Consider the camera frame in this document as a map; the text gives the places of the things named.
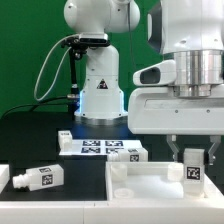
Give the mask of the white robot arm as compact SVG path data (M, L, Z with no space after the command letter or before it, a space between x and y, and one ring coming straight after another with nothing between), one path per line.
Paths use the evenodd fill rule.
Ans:
M87 51L86 81L76 116L91 123L128 113L134 134L224 136L224 0L159 0L149 11L148 42L162 62L134 73L128 99L118 87L118 52L110 32L137 26L134 0L67 0L73 45Z

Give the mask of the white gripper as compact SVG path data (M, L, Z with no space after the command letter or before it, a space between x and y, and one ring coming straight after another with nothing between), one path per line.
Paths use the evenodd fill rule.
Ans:
M224 135L224 86L216 86L205 98L178 98L169 87L138 88L129 98L128 128L134 134L164 134L175 162L183 162L176 135L210 137L208 164Z

